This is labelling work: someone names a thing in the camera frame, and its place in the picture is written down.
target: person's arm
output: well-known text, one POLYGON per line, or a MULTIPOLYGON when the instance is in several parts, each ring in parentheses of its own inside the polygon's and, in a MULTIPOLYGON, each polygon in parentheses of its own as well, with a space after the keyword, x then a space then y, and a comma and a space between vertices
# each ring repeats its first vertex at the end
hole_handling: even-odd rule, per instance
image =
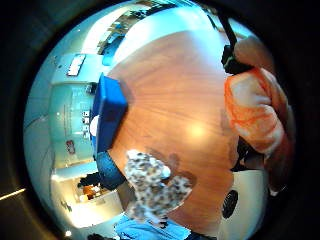
POLYGON ((257 152, 270 156, 284 129, 272 106, 271 84, 254 68, 227 78, 225 106, 231 127, 257 152))
POLYGON ((264 44, 254 36, 238 41, 234 46, 234 55, 237 61, 264 68, 275 74, 273 57, 264 44))

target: person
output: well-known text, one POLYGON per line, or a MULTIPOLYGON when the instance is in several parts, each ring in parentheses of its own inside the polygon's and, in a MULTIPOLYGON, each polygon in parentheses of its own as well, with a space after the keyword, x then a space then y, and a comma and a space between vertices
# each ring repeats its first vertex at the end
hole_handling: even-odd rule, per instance
POLYGON ((148 219, 159 223, 166 215, 180 207, 192 188, 188 178, 173 176, 167 184, 170 169, 151 154, 132 149, 126 153, 125 176, 134 188, 136 201, 127 208, 130 218, 143 223, 148 219))
POLYGON ((78 184, 78 188, 82 190, 82 195, 80 195, 80 201, 85 202, 87 200, 91 200, 96 195, 95 186, 89 185, 89 186, 82 186, 81 184, 78 184))
POLYGON ((229 124, 240 138, 263 154, 269 189, 276 195, 286 186, 292 169, 295 142, 292 109, 275 78, 272 55, 257 37, 238 41, 234 56, 253 68, 225 81, 229 124))
POLYGON ((114 240, 114 239, 108 238, 108 237, 103 237, 97 233, 92 233, 87 236, 87 240, 114 240))
POLYGON ((82 186, 94 185, 98 186, 101 183, 101 177, 99 172, 89 173, 86 177, 80 178, 80 184, 82 186))
POLYGON ((159 227, 152 221, 140 223, 124 214, 114 225, 115 232, 121 240, 206 240, 205 237, 185 228, 171 219, 165 219, 165 227, 159 227))

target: hand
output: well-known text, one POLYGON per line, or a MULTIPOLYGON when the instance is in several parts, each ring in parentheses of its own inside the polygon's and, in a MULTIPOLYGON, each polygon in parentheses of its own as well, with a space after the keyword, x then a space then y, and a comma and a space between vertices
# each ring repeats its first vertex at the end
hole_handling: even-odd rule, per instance
POLYGON ((156 222, 153 222, 152 220, 149 220, 149 223, 155 227, 158 228, 165 228, 166 226, 168 226, 167 223, 168 217, 162 217, 162 218, 158 218, 158 220, 156 222))

